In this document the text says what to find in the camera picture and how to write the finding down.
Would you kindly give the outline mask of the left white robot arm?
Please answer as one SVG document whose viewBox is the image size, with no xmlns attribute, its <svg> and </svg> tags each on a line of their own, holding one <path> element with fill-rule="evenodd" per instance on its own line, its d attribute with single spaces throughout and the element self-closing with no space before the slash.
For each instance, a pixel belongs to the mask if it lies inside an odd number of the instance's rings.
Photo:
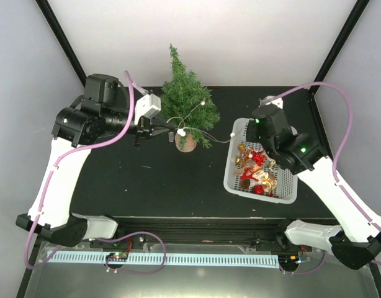
<svg viewBox="0 0 381 298">
<path fill-rule="evenodd" d="M 160 114 L 161 99 L 127 79 L 92 74 L 84 92 L 56 116 L 51 152 L 38 195 L 16 225 L 61 246 L 74 247 L 83 240 L 103 238 L 112 248 L 125 241 L 125 232 L 107 215 L 70 212 L 71 200 L 83 165 L 93 149 L 107 147 L 125 134 L 153 138 L 175 128 Z"/>
</svg>

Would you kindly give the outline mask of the white plastic basket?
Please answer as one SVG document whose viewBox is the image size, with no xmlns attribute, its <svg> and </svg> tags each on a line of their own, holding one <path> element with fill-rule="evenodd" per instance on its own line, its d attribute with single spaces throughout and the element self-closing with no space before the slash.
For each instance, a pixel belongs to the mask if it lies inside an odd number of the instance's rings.
<svg viewBox="0 0 381 298">
<path fill-rule="evenodd" d="M 277 180 L 277 187 L 273 190 L 272 195 L 255 194 L 253 189 L 243 189 L 241 187 L 240 176 L 236 174 L 236 170 L 240 169 L 240 165 L 236 163 L 236 158 L 241 156 L 238 145 L 243 144 L 246 148 L 254 151 L 261 151 L 262 146 L 258 143 L 250 143 L 246 141 L 246 130 L 249 119 L 239 118 L 234 121 L 233 132 L 236 136 L 230 141 L 226 159 L 225 174 L 223 185 L 224 188 L 232 194 L 246 197 L 264 202 L 275 204 L 292 204 L 295 202 L 298 193 L 298 177 L 293 175 L 289 170 L 282 169 L 277 165 L 268 167 L 263 166 L 263 170 L 269 174 L 273 174 Z"/>
</svg>

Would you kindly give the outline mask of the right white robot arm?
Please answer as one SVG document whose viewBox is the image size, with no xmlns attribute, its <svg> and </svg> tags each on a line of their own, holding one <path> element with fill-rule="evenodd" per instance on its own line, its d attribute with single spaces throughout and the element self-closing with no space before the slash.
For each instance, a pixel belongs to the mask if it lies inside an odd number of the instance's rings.
<svg viewBox="0 0 381 298">
<path fill-rule="evenodd" d="M 307 133 L 293 133 L 283 109 L 268 104 L 252 115 L 246 141 L 260 143 L 268 157 L 305 183 L 338 221 L 320 225 L 294 220 L 274 234 L 276 247 L 319 248 L 355 270 L 373 261 L 381 252 L 381 216 L 342 178 L 318 141 Z"/>
</svg>

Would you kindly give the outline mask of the small green christmas tree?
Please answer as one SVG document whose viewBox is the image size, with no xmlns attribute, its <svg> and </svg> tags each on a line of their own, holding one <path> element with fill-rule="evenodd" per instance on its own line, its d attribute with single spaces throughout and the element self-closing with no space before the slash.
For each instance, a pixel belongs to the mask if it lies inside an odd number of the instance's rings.
<svg viewBox="0 0 381 298">
<path fill-rule="evenodd" d="M 211 140 L 204 133 L 212 130 L 220 120 L 211 90 L 180 60 L 176 47 L 170 45 L 169 54 L 172 77 L 163 83 L 161 113 L 169 123 L 183 129 L 197 144 L 210 148 Z"/>
</svg>

